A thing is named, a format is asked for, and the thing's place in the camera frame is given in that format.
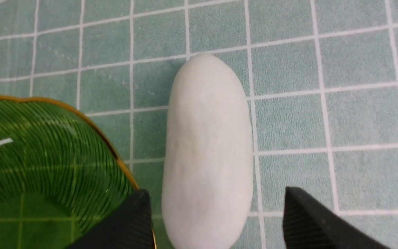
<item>green glass bowl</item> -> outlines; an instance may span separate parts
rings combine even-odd
[[[82,112],[49,98],[0,96],[0,205],[42,194],[65,207],[84,233],[138,188]]]

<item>gold rim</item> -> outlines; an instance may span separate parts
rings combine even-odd
[[[127,179],[130,181],[131,186],[135,190],[139,189],[138,183],[134,179],[134,177],[131,174],[130,170],[128,170],[126,164],[120,159],[120,156],[117,153],[117,151],[115,150],[115,148],[113,147],[112,143],[107,139],[107,137],[98,128],[98,126],[92,120],[90,120],[85,114],[80,112],[78,109],[76,109],[73,106],[71,106],[69,104],[66,104],[64,102],[61,102],[61,101],[58,101],[58,100],[55,100],[55,99],[51,99],[51,98],[44,98],[44,97],[17,98],[17,97],[14,97],[14,96],[0,95],[0,100],[14,101],[14,102],[18,102],[18,103],[41,102],[41,103],[54,104],[54,105],[57,105],[59,107],[62,107],[64,109],[68,110],[69,112],[74,113],[79,118],[82,118],[82,120],[84,120],[86,123],[88,123],[95,130],[95,132],[98,133],[98,135],[102,138],[102,140],[107,145],[107,147],[109,148],[110,152],[112,153],[112,155],[116,159],[116,162],[119,164],[121,170],[125,174],[125,177],[127,177]],[[154,233],[154,229],[153,228],[152,228],[152,233],[153,233],[154,248],[157,249],[158,247],[156,246],[156,237],[155,237],[155,233]]]

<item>white oblong object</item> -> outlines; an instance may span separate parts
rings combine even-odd
[[[248,102],[229,66],[191,58],[171,91],[162,216],[176,249],[229,249],[253,197]]]

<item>black object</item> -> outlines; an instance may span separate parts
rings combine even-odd
[[[67,249],[155,249],[150,195],[135,190]]]
[[[282,228],[287,249],[388,249],[298,187],[286,187]]]

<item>white oval stone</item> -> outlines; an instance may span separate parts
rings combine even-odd
[[[233,70],[213,55],[191,58],[171,91],[162,215],[176,249],[229,249],[253,197],[248,102]]]

